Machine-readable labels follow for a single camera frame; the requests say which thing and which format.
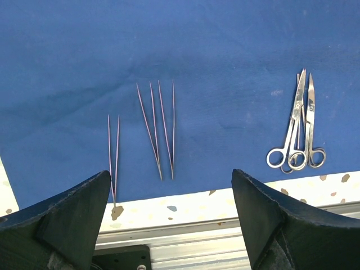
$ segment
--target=blue cloth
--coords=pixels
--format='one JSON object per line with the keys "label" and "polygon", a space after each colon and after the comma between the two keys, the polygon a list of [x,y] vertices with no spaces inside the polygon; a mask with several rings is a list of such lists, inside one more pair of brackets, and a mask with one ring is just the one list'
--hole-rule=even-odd
{"label": "blue cloth", "polygon": [[[232,169],[262,182],[359,170],[360,8],[350,1],[2,1],[1,158],[20,208],[108,169],[121,117],[118,201],[229,188]],[[313,74],[319,169],[271,169],[295,75]],[[175,180],[155,88],[158,176],[140,104],[162,83]]]}

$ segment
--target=speckled countertop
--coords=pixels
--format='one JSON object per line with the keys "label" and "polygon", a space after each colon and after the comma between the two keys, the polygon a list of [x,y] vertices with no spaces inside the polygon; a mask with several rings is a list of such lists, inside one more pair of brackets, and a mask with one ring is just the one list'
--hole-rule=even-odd
{"label": "speckled countertop", "polygon": [[[267,183],[313,206],[360,200],[360,171]],[[0,216],[18,211],[0,160]],[[236,218],[232,189],[107,204],[101,232]]]}

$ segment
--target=scissors blade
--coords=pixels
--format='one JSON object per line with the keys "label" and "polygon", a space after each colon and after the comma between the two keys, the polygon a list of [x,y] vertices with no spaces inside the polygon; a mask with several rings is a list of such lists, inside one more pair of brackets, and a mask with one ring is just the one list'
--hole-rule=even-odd
{"label": "scissors blade", "polygon": [[296,88],[294,106],[292,107],[292,114],[291,114],[291,118],[294,121],[298,121],[298,123],[300,123],[300,118],[302,115],[302,106],[304,105],[305,80],[306,80],[306,70],[303,69],[300,75],[298,87]]}
{"label": "scissors blade", "polygon": [[309,75],[308,107],[306,110],[306,122],[313,124],[315,119],[315,91],[313,77]]}

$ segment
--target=scissors handle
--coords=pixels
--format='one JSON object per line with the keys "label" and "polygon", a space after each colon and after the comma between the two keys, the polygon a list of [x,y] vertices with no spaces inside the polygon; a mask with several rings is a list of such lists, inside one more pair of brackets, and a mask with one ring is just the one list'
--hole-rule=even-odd
{"label": "scissors handle", "polygon": [[[280,152],[282,155],[282,159],[280,161],[279,164],[272,164],[270,162],[270,156],[271,154],[275,153],[275,152]],[[266,156],[266,163],[269,165],[269,167],[271,168],[280,168],[281,166],[283,166],[283,164],[285,163],[285,159],[286,159],[286,153],[287,153],[287,149],[285,148],[274,148],[271,149],[270,152],[268,153],[268,155]]]}
{"label": "scissors handle", "polygon": [[[313,156],[315,153],[320,153],[322,155],[322,160],[319,163],[315,163],[313,160]],[[324,164],[326,160],[326,152],[323,148],[315,148],[315,149],[309,149],[309,165],[312,168],[319,168]]]}
{"label": "scissors handle", "polygon": [[[304,160],[301,164],[297,165],[296,162],[297,162],[299,156],[303,156]],[[292,150],[291,154],[289,154],[287,163],[288,163],[290,169],[292,169],[292,170],[302,170],[305,168],[305,166],[308,163],[307,154],[304,151]]]}

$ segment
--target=metal scissors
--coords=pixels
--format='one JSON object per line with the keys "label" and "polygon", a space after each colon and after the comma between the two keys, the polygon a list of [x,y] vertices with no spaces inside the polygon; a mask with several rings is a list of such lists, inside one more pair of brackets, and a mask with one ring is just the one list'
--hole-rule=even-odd
{"label": "metal scissors", "polygon": [[[308,104],[307,104],[307,114],[305,121],[305,147],[304,151],[299,150],[300,146],[300,122],[301,117],[304,119],[304,89],[305,89],[305,80],[306,80],[306,70],[303,69],[301,72],[300,78],[298,79],[298,85],[296,88],[296,95],[294,100],[294,106],[292,108],[292,114],[290,117],[289,128],[287,130],[287,135],[285,139],[285,144],[283,148],[274,148],[272,149],[266,158],[267,164],[271,168],[281,168],[284,173],[291,173],[294,170],[302,170],[307,164],[313,168],[318,168],[324,164],[326,160],[326,152],[322,148],[312,149],[313,147],[313,135],[314,135],[314,119],[315,119],[315,92],[314,92],[314,83],[313,78],[310,74],[309,76],[309,87],[308,87]],[[291,148],[295,145],[296,136],[298,138],[298,149]],[[289,158],[287,163],[290,167],[289,171],[284,171],[282,166],[286,160],[286,154],[289,151]],[[274,152],[280,152],[282,159],[279,164],[270,163],[270,156]],[[322,160],[319,163],[313,161],[313,155],[315,153],[320,153],[322,155]],[[301,164],[297,164],[297,158],[299,156],[303,157]]]}

